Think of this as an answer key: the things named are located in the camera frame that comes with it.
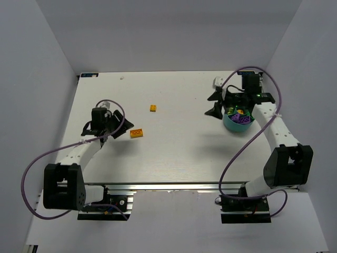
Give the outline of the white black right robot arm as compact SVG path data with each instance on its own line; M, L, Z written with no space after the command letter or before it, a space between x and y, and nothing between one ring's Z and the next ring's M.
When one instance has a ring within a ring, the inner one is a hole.
M289 131L279 115L280 106L271 93L264 93L260 84L261 74L239 71L242 87L236 93L229 91L227 80L218 76L213 81L214 93L208 98L214 102L206 115L223 121L232 132L245 132L253 123L261 130L252 138L265 135L271 155L263 174L244 183L238 194L221 195L233 200L256 200L267 197L286 187L306 184L313 158L309 145L302 145Z

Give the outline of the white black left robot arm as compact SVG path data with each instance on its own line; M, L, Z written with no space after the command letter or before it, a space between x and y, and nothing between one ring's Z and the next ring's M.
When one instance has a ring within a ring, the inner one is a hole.
M43 205L46 209L77 210L105 200L104 186L87 186L83 172L108 137L118 138L134 127L119 110L93 108L91 120L81 133L81 141L56 164L44 169Z

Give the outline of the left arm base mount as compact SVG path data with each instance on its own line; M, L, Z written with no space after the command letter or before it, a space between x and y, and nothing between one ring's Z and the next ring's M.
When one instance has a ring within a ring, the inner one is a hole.
M86 186L86 198L77 219L85 221L127 221L134 193L108 186Z

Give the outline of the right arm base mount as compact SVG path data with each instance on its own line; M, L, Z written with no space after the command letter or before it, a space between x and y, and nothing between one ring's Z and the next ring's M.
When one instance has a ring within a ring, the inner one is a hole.
M222 224L271 223L268 201L235 200L218 196L215 204L221 207Z

